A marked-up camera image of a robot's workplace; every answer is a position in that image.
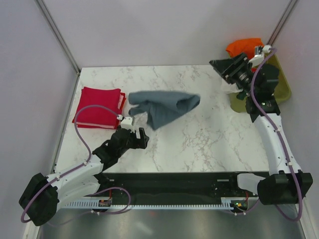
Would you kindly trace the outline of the blue grey t shirt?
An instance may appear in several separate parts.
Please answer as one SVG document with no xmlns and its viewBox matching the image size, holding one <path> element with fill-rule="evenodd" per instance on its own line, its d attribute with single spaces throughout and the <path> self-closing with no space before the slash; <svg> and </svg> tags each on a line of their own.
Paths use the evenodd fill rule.
<svg viewBox="0 0 319 239">
<path fill-rule="evenodd" d="M 200 104 L 200 95 L 181 91 L 129 93 L 130 116 L 147 113 L 147 125 L 157 130 L 182 117 Z"/>
</svg>

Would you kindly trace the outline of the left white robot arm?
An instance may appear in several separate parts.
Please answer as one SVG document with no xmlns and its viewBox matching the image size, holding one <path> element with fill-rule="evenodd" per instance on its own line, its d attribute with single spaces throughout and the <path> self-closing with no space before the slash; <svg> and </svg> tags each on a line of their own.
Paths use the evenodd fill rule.
<svg viewBox="0 0 319 239">
<path fill-rule="evenodd" d="M 34 175 L 18 201 L 23 208 L 21 221 L 41 226 L 73 201 L 87 195 L 106 195 L 110 187 L 103 180 L 103 171 L 115 165 L 127 150 L 146 149 L 148 141 L 142 127 L 139 133 L 119 128 L 89 153 L 89 160 L 47 176 Z"/>
</svg>

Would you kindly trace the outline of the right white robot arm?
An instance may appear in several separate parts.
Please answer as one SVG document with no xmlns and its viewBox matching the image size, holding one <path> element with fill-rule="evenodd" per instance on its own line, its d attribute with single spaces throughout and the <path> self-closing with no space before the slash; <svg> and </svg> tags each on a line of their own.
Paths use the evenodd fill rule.
<svg viewBox="0 0 319 239">
<path fill-rule="evenodd" d="M 296 162 L 282 128 L 280 109 L 274 96 L 280 70 L 266 63 L 252 72 L 253 65 L 244 53 L 209 63 L 225 82 L 236 84 L 246 95 L 246 111 L 262 139 L 269 165 L 268 177 L 241 173 L 228 183 L 229 192 L 240 196 L 246 190 L 250 191 L 257 194 L 264 205 L 300 203 L 313 178 Z"/>
</svg>

